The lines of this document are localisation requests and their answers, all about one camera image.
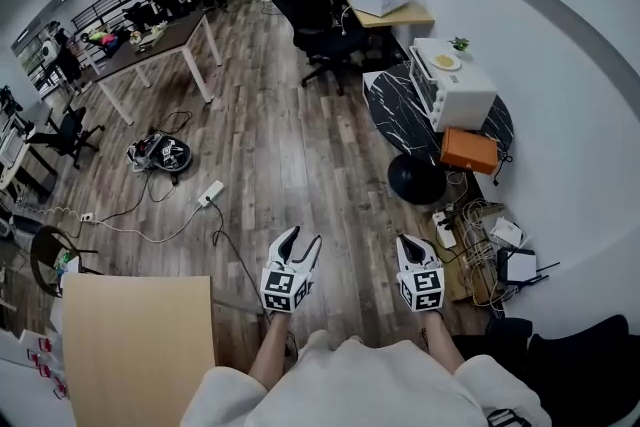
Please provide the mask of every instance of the potted plant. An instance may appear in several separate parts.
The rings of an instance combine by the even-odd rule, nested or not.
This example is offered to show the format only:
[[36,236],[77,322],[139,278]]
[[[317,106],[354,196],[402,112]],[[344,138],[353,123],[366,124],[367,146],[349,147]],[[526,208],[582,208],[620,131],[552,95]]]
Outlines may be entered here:
[[458,38],[456,36],[454,39],[450,39],[449,43],[459,52],[464,52],[469,47],[469,40],[467,38]]

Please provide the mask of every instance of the chair leg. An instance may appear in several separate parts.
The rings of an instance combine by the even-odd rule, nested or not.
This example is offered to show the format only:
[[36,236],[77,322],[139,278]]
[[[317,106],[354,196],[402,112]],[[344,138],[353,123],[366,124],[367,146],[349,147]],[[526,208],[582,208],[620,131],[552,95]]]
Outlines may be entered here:
[[308,75],[306,75],[305,77],[303,77],[302,81],[300,82],[300,85],[302,87],[307,87],[307,82],[314,78],[317,77],[318,75],[322,75],[324,72],[329,71],[332,69],[333,63],[328,63],[328,64],[323,64],[322,66],[320,66],[319,68],[316,68],[315,70],[313,70],[311,73],[309,73]]

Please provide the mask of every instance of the extension cord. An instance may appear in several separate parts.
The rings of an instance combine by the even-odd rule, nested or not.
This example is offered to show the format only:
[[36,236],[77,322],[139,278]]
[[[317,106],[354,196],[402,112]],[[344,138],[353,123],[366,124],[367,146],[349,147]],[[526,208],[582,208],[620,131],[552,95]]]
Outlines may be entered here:
[[442,243],[442,247],[445,249],[452,248],[456,245],[456,238],[453,236],[451,229],[447,228],[447,221],[444,212],[436,212],[433,214],[433,224],[436,226],[438,232],[437,237]]
[[215,199],[220,196],[220,193],[222,193],[223,189],[224,185],[222,184],[222,182],[220,180],[216,180],[215,182],[213,182],[213,185],[211,187],[204,191],[204,194],[200,196],[198,202],[202,207],[206,208],[209,203],[213,203]]

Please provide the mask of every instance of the round table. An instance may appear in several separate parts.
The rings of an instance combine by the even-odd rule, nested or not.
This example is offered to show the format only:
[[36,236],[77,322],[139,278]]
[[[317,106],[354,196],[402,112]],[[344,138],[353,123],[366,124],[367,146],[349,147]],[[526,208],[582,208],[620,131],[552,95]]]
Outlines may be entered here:
[[[444,132],[434,132],[420,97],[409,78],[410,62],[398,64],[378,75],[364,88],[376,127],[403,154],[389,165],[391,188],[416,205],[438,201],[447,187],[446,170],[440,162]],[[505,154],[513,141],[513,123],[504,102],[496,96],[484,125],[474,133],[497,141]]]

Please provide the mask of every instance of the wooden board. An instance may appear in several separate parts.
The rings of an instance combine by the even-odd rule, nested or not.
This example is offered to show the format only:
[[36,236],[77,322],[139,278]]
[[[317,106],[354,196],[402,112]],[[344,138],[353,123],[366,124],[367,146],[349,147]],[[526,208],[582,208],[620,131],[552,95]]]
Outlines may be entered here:
[[[349,5],[353,7],[351,0],[347,0]],[[401,8],[391,13],[379,17],[353,9],[353,12],[360,20],[363,27],[370,29],[372,27],[388,27],[391,25],[408,25],[408,24],[432,24],[435,22],[433,17],[416,2],[409,2]]]
[[69,275],[63,349],[79,427],[175,427],[215,366],[211,278]]

